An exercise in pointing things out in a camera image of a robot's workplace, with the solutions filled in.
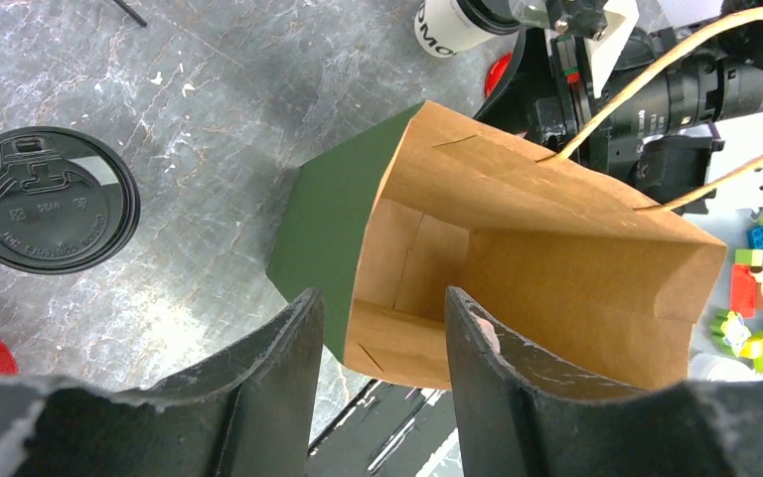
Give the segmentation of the green brown paper bag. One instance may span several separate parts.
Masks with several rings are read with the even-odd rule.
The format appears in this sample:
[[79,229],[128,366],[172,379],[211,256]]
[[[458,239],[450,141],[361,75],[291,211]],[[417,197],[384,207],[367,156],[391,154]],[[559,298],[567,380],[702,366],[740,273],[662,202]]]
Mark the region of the green brown paper bag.
[[571,160],[592,132],[709,39],[763,7],[694,33],[647,67],[560,151],[432,101],[304,164],[266,272],[286,298],[317,287],[325,341],[347,368],[450,389],[446,289],[582,369],[643,390],[687,375],[692,329],[724,242]]

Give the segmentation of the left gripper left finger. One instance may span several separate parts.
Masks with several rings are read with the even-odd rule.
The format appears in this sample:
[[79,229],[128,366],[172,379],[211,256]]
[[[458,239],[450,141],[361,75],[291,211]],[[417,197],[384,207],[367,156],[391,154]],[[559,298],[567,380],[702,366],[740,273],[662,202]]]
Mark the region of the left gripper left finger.
[[148,389],[0,376],[0,476],[300,476],[324,335],[309,288]]

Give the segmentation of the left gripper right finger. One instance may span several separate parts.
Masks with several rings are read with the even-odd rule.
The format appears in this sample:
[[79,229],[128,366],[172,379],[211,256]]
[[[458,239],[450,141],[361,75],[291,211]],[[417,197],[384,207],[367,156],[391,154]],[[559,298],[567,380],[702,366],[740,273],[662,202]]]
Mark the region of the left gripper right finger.
[[468,476],[763,476],[763,382],[655,392],[569,363],[458,287],[445,327]]

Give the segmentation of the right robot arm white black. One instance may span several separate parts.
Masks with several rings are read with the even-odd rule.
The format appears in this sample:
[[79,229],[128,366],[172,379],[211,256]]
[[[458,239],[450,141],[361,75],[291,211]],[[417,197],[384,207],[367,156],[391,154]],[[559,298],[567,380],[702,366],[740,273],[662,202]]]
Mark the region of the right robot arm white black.
[[[647,32],[631,26],[609,76],[596,79],[589,40],[529,28],[475,117],[559,150],[652,62],[696,30],[686,25]],[[760,112],[763,21],[723,32],[667,67],[605,119],[572,159],[665,203],[700,187],[710,156],[723,147],[717,134],[687,137],[686,129]]]

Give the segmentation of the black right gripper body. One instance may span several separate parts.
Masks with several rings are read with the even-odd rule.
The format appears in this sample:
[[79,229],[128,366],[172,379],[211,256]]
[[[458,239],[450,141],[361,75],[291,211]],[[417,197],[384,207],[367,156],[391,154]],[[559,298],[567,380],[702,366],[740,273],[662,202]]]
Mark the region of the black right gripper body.
[[561,148],[593,116],[585,41],[542,29],[519,34],[504,72],[473,118],[547,148]]

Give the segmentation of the white paper coffee cup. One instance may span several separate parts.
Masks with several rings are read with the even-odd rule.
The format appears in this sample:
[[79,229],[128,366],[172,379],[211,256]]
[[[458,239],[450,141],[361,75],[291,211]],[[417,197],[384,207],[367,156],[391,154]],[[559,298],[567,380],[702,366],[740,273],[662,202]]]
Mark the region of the white paper coffee cup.
[[450,58],[494,37],[464,13],[458,1],[425,0],[417,9],[413,30],[418,45],[430,56]]

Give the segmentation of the black plastic cup lid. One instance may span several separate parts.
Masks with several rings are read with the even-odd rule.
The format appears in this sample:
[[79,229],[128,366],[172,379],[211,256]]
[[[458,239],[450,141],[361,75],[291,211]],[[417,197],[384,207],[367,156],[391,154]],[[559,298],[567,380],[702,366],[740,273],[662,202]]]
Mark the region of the black plastic cup lid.
[[457,4],[465,17],[484,32],[505,36],[520,27],[509,0],[457,0]]

